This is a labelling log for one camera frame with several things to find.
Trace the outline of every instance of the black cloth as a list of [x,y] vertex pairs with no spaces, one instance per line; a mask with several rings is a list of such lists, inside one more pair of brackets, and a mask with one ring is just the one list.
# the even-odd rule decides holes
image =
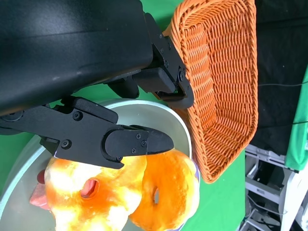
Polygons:
[[[308,64],[308,1],[257,0],[258,84],[302,83]],[[259,86],[252,145],[286,155],[301,87]]]

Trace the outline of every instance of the plush toy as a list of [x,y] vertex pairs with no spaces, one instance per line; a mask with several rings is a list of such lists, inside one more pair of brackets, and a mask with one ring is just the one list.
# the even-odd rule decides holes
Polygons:
[[141,201],[146,157],[124,157],[111,169],[53,158],[45,171],[56,231],[120,231]]
[[142,200],[129,218],[146,231],[177,229],[195,214],[199,205],[196,166],[175,149],[149,155],[147,162],[142,181]]

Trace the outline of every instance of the orange donut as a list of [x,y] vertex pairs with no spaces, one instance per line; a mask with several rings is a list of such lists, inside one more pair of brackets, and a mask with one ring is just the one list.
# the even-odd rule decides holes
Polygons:
[[[146,157],[124,157],[111,169],[52,158],[45,171],[48,206],[56,231],[120,231],[141,201]],[[81,190],[95,180],[88,198]]]
[[[175,149],[147,156],[142,200],[131,221],[146,231],[178,229],[199,205],[199,181],[195,164]],[[154,201],[155,193],[159,199]]]

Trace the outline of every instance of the white bowl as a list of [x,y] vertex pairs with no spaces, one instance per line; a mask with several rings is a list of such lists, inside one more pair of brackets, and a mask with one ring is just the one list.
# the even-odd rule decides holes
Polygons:
[[[112,100],[99,103],[117,112],[119,124],[141,125],[169,135],[176,149],[192,156],[188,130],[181,118],[170,108],[154,102]],[[37,174],[47,166],[51,154],[35,136],[15,162],[0,202],[0,231],[54,231],[55,221],[49,211],[29,203],[37,184]],[[123,231],[141,231],[130,221]]]

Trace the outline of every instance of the donut hole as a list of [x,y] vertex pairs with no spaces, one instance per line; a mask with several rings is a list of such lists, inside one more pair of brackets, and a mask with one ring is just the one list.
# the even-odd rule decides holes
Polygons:
[[158,204],[158,201],[159,201],[159,190],[158,190],[158,188],[156,188],[156,190],[155,190],[153,200],[154,200],[154,204]]
[[96,179],[89,179],[83,186],[83,189],[80,190],[82,198],[89,199],[93,197],[98,191],[99,183]]

